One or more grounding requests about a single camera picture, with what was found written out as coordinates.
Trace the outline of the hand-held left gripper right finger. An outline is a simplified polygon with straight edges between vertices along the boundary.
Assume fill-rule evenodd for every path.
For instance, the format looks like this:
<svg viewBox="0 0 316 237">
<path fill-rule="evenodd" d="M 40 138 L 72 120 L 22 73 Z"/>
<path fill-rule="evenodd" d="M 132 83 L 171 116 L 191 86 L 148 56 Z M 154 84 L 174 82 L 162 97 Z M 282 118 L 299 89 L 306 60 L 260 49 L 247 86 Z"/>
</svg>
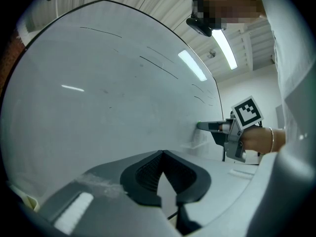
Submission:
<svg viewBox="0 0 316 237">
<path fill-rule="evenodd" d="M 201 224 L 189 219 L 185 205 L 204 197 L 211 185 L 210 174 L 168 150 L 163 151 L 163 173 L 177 194 L 176 229 L 184 236 L 200 229 Z"/>
</svg>

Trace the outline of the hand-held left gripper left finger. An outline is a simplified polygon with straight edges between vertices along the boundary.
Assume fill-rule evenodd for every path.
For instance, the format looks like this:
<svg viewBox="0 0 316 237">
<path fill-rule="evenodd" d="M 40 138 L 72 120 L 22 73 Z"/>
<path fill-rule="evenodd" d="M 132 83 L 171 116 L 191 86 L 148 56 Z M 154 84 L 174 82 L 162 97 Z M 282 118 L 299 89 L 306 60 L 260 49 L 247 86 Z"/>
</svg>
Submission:
<svg viewBox="0 0 316 237">
<path fill-rule="evenodd" d="M 137 204 L 161 207 L 157 195 L 163 173 L 163 151 L 156 151 L 127 167 L 120 176 L 120 184 L 126 194 Z"/>
</svg>

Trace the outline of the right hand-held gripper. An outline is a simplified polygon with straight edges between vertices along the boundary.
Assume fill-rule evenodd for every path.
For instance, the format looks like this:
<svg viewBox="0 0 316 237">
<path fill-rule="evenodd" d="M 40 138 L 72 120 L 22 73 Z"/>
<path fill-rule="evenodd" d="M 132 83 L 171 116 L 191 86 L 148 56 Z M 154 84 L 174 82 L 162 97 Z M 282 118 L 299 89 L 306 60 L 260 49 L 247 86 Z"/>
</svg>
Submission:
<svg viewBox="0 0 316 237">
<path fill-rule="evenodd" d="M 246 152 L 242 136 L 246 129 L 263 120 L 259 107 L 252 96 L 232 106 L 230 118 L 222 121 L 197 123 L 197 129 L 211 133 L 217 145 L 224 145 L 226 157 L 245 163 Z"/>
</svg>

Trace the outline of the person's right hand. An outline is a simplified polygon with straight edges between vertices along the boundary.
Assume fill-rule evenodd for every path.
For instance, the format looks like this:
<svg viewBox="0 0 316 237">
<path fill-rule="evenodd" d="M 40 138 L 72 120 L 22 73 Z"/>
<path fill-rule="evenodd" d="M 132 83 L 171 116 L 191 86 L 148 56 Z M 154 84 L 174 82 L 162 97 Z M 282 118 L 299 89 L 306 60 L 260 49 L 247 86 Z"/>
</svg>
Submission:
<svg viewBox="0 0 316 237">
<path fill-rule="evenodd" d="M 269 128 L 253 126 L 243 132 L 241 141 L 245 150 L 266 154 L 271 151 L 273 136 Z"/>
</svg>

